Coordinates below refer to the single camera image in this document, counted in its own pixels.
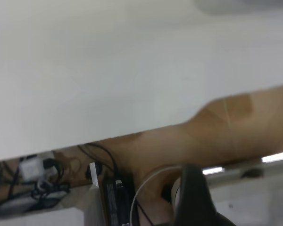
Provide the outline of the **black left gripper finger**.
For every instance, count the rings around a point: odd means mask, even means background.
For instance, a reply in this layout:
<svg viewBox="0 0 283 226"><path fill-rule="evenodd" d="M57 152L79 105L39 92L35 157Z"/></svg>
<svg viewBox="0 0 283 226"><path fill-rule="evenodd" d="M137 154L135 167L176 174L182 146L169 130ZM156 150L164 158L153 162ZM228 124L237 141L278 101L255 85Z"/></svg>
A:
<svg viewBox="0 0 283 226"><path fill-rule="evenodd" d="M218 213L211 198L202 168L195 164L183 166L180 198L175 209L174 226L233 226Z"/></svg>

